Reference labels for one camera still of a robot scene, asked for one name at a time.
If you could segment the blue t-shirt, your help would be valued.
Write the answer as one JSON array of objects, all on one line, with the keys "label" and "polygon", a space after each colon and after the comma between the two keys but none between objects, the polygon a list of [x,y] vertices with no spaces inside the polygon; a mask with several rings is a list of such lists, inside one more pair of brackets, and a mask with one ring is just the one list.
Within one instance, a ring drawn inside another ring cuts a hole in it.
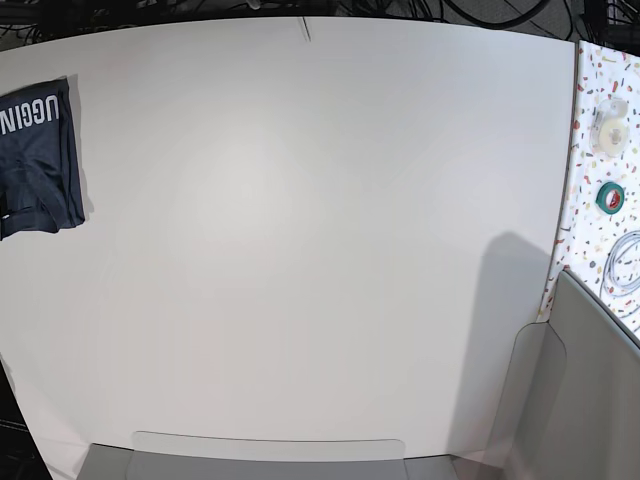
[{"label": "blue t-shirt", "polygon": [[85,220],[68,79],[1,97],[1,238]]}]

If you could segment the grey chair front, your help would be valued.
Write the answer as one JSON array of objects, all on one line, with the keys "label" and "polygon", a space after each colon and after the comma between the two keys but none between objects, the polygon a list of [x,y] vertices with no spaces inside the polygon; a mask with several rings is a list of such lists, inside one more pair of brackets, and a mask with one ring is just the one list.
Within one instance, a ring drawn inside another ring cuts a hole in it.
[{"label": "grey chair front", "polygon": [[93,444],[80,479],[455,479],[449,456],[407,458],[396,439],[248,440],[138,431]]}]

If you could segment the grey chair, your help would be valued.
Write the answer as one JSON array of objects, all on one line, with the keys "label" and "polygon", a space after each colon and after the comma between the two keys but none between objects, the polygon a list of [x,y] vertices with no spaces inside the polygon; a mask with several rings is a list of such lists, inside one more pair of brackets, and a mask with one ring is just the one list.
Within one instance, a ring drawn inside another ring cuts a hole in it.
[{"label": "grey chair", "polygon": [[639,340],[563,272],[504,479],[639,476]]},{"label": "grey chair", "polygon": [[455,479],[449,456],[407,458],[396,439],[248,440],[138,431],[93,444],[80,479]]}]

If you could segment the speckled white side table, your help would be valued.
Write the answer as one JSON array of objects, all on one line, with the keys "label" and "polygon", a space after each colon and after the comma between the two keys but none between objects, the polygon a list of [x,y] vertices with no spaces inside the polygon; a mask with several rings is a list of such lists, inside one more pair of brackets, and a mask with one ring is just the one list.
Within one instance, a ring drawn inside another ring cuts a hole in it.
[{"label": "speckled white side table", "polygon": [[[538,318],[548,319],[555,284],[572,271],[633,334],[639,332],[639,59],[582,41],[568,169],[559,226]],[[595,153],[590,134],[596,107],[619,98],[628,104],[629,144],[618,158]],[[622,208],[606,215],[596,196],[606,182],[625,193]]]}]

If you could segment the green tape roll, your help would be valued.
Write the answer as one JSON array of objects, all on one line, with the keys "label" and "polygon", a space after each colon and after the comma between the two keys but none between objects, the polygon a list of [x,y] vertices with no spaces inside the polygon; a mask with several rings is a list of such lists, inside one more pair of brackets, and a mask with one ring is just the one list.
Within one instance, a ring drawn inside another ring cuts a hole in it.
[{"label": "green tape roll", "polygon": [[624,189],[615,182],[606,182],[599,189],[596,204],[606,215],[616,214],[624,205]]}]

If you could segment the grey chair right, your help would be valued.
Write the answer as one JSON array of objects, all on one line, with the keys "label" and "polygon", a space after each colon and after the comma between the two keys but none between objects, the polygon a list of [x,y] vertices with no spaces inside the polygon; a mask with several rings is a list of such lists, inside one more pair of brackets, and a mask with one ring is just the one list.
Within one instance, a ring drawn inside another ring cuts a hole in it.
[{"label": "grey chair right", "polygon": [[563,272],[504,479],[639,476],[639,340]]}]

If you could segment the clear tape dispenser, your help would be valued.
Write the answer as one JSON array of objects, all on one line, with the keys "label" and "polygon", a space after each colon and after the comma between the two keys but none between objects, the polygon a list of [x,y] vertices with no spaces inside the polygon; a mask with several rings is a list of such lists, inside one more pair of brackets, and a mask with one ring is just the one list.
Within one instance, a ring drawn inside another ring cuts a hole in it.
[{"label": "clear tape dispenser", "polygon": [[595,153],[609,158],[618,158],[624,153],[630,135],[627,113],[627,102],[619,98],[604,100],[596,107],[590,134]]}]

